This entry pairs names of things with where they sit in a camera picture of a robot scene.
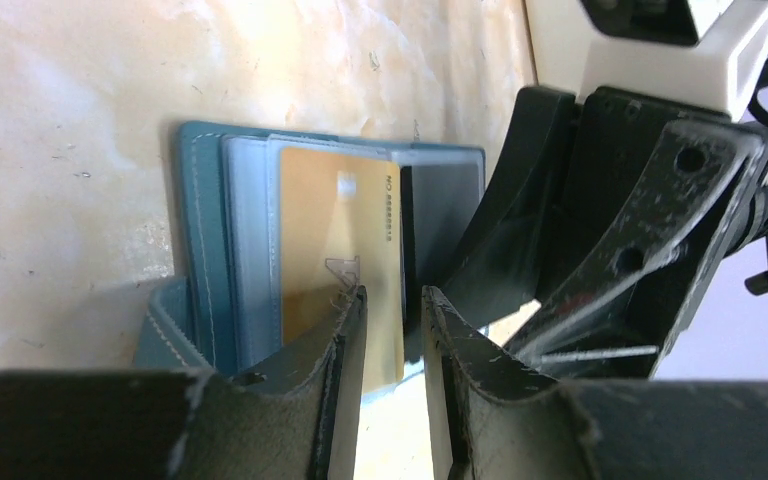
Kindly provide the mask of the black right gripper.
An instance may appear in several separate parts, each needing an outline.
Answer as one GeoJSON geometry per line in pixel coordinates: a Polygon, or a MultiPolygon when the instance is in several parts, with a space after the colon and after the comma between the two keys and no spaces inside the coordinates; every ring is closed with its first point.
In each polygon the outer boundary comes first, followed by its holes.
{"type": "Polygon", "coordinates": [[[543,375],[645,379],[688,326],[720,262],[768,220],[759,194],[768,132],[597,89],[581,112],[541,261],[575,116],[572,93],[518,92],[440,287],[474,328],[536,296],[540,309],[506,349],[543,375]]]}

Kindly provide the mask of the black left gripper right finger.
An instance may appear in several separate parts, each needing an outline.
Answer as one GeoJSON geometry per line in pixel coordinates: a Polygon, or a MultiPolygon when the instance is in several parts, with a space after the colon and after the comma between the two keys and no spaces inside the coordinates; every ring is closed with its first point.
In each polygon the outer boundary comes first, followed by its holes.
{"type": "Polygon", "coordinates": [[[768,479],[768,382],[558,381],[422,310],[437,479],[768,479]]]}

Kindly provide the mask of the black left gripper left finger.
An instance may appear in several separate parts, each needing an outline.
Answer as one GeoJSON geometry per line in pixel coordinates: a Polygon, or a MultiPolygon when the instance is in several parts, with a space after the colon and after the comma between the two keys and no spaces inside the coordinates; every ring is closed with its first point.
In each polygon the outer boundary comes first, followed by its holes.
{"type": "Polygon", "coordinates": [[[349,479],[367,293],[234,377],[0,370],[0,479],[349,479]]]}

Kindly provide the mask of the blue leather card holder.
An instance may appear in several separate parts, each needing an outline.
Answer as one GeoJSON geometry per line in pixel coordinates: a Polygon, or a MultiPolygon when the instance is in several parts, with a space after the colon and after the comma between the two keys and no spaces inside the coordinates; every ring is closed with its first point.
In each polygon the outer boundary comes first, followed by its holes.
{"type": "Polygon", "coordinates": [[[403,165],[466,163],[476,147],[184,123],[177,136],[188,271],[152,298],[134,363],[232,376],[280,351],[279,155],[311,147],[403,165]]]}

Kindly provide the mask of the gold credit card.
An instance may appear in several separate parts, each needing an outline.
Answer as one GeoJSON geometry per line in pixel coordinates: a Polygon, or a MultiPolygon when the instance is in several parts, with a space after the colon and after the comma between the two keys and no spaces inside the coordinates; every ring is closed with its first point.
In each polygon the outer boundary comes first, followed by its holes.
{"type": "Polygon", "coordinates": [[[364,393],[404,376],[401,169],[388,160],[286,147],[279,155],[282,339],[338,297],[367,291],[364,393]]]}

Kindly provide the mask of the black credit card in holder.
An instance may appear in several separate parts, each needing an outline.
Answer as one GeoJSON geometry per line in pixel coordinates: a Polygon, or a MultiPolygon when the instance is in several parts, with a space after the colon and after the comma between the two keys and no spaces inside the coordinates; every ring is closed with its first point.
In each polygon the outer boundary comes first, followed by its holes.
{"type": "Polygon", "coordinates": [[[485,188],[481,160],[400,169],[404,356],[421,357],[421,287],[439,280],[485,188]]]}

